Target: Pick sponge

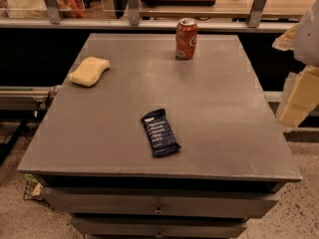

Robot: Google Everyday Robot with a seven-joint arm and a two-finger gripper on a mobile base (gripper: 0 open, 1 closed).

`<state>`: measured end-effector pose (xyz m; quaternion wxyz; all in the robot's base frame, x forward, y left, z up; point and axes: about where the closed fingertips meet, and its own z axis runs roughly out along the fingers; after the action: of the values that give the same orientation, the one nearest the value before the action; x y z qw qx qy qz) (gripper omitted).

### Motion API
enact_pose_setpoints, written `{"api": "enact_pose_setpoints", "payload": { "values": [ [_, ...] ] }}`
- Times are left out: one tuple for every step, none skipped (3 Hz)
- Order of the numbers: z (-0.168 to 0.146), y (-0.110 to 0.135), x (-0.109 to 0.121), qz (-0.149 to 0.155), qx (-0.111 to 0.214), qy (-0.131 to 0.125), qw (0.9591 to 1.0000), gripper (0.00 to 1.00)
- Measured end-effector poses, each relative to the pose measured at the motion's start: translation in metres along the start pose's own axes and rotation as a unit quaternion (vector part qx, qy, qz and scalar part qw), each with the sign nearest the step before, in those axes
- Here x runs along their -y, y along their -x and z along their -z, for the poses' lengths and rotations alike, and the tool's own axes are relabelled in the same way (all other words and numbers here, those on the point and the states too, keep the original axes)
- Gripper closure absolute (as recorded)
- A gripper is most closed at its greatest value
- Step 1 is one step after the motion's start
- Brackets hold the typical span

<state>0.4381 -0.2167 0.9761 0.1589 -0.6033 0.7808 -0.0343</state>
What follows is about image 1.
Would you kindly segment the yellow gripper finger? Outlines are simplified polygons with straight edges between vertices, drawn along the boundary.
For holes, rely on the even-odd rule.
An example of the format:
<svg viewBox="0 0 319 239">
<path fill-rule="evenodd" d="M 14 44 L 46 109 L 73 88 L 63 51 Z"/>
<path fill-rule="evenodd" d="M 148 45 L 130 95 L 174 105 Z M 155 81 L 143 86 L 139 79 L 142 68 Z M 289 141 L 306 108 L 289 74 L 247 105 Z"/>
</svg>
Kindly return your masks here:
<svg viewBox="0 0 319 239">
<path fill-rule="evenodd" d="M 300 73 L 289 73 L 276 112 L 279 123 L 298 127 L 319 106 L 319 68 L 306 66 Z"/>
<path fill-rule="evenodd" d="M 276 38 L 272 47 L 279 51 L 293 51 L 297 27 L 298 25 L 292 26 L 285 33 Z"/>
</svg>

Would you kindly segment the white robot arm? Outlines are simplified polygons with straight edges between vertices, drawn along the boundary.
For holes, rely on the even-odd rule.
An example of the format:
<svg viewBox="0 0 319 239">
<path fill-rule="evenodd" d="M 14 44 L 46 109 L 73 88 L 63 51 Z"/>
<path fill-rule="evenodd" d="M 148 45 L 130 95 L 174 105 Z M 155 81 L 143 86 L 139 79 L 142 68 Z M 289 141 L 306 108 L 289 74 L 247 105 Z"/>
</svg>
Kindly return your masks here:
<svg viewBox="0 0 319 239">
<path fill-rule="evenodd" d="M 275 39 L 272 47 L 292 51 L 305 68 L 286 79 L 277 119 L 288 127 L 298 127 L 319 105 L 319 0 L 300 21 Z"/>
</svg>

